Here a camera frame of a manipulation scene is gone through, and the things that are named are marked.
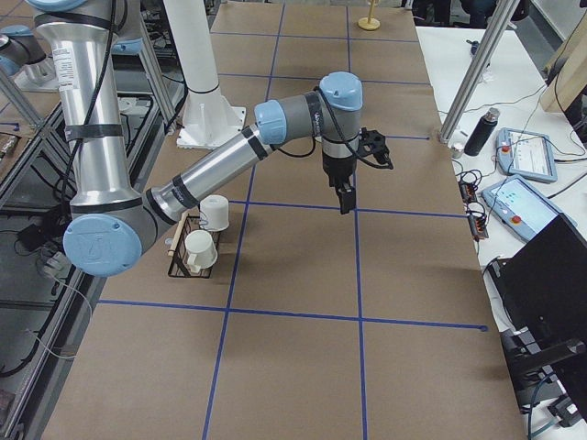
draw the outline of black metal stand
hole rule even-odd
[[[202,269],[199,272],[191,272],[187,264],[188,253],[185,249],[185,238],[193,231],[200,229],[200,217],[198,215],[188,215],[183,223],[182,233],[177,242],[177,247],[173,251],[172,264],[167,271],[167,275],[171,278],[205,278],[208,279],[212,275],[212,266],[208,269]],[[218,249],[221,232],[210,232],[214,245]]]

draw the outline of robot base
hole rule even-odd
[[[43,93],[54,93],[59,89],[59,83],[57,78],[51,78],[44,84],[38,85],[32,82],[24,71],[21,71],[14,77],[15,84],[23,92],[43,92]]]
[[[177,146],[182,149],[215,149],[237,135],[245,124],[245,107],[231,106],[222,95],[211,96],[211,101],[202,98],[188,100],[185,107],[183,128],[177,138]]]

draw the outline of white table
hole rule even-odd
[[[430,82],[434,87],[437,108],[441,119],[444,119],[445,112],[450,109],[462,78],[471,63],[471,46],[466,40],[481,41],[483,30],[419,27],[417,33],[424,52]],[[453,135],[449,145],[454,142],[462,142],[463,144],[466,142],[466,137],[460,131],[470,134],[479,118],[487,112],[489,104],[511,103],[533,94],[544,85],[540,73],[536,70],[514,31],[504,33],[492,56],[491,66],[484,76],[485,80],[477,86],[467,108],[486,106],[463,115],[459,122],[459,129]],[[543,90],[544,88],[517,104],[494,105],[501,112],[498,126],[479,156],[472,158],[463,155],[459,160],[464,170],[479,169],[483,174],[488,174],[493,170],[492,157],[495,152],[495,137],[501,127],[520,130],[526,128],[526,131],[544,133],[550,136],[552,142],[560,150],[580,152],[580,147],[574,144],[570,137],[578,144],[581,142],[572,132],[564,115],[562,113],[546,113],[540,105],[537,106],[537,101]],[[555,156],[557,159],[577,159],[570,156],[563,157],[558,153]],[[532,181],[532,184],[548,196],[565,187],[586,170],[587,161],[575,164],[557,164],[558,181],[550,184]],[[504,178],[505,175],[498,167],[494,174],[483,178],[480,190],[501,182]],[[553,202],[577,222],[579,231],[584,237],[587,237],[587,178],[555,197]],[[489,221],[488,232],[489,239],[483,240],[480,244],[479,262],[482,266],[497,256],[512,257],[524,245],[524,242],[503,225],[494,214]],[[485,284],[492,300],[493,314],[498,327],[503,331],[510,324],[505,318],[499,295],[488,278],[486,276]],[[550,420],[551,415],[546,408],[547,405],[548,402],[544,402],[534,410],[533,430]],[[587,423],[581,421],[567,429],[557,426],[547,430],[539,438],[542,440],[585,440],[587,438]]]

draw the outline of black water bottle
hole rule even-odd
[[[465,154],[467,156],[477,156],[480,153],[487,142],[487,139],[489,139],[489,136],[492,134],[493,129],[497,125],[498,117],[499,110],[491,107],[489,111],[479,119],[477,126],[465,144]]]

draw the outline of white pillar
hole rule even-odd
[[[203,0],[164,0],[189,87],[177,145],[214,149],[243,127],[245,107],[231,107],[220,92]]]

